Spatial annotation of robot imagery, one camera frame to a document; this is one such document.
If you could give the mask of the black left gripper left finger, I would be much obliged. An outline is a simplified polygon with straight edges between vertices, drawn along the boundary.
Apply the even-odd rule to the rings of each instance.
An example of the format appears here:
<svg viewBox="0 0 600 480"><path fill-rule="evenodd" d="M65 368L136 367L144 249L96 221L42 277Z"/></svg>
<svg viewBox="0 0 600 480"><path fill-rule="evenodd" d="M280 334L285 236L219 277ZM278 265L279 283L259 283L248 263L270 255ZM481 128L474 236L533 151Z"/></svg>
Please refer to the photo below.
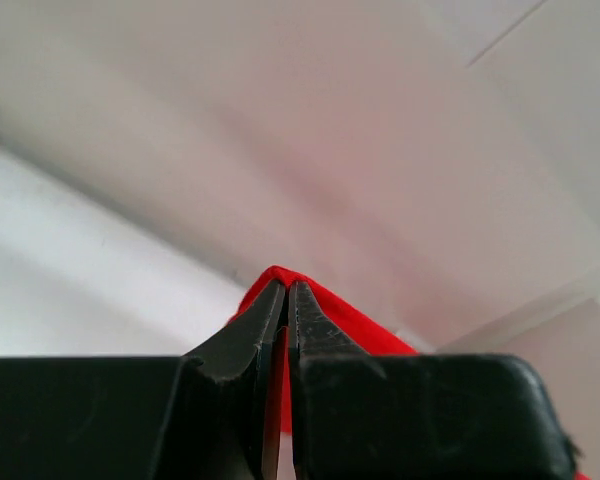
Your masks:
<svg viewBox="0 0 600 480"><path fill-rule="evenodd" d="M0 479L273 479L284 286L181 356L0 358Z"/></svg>

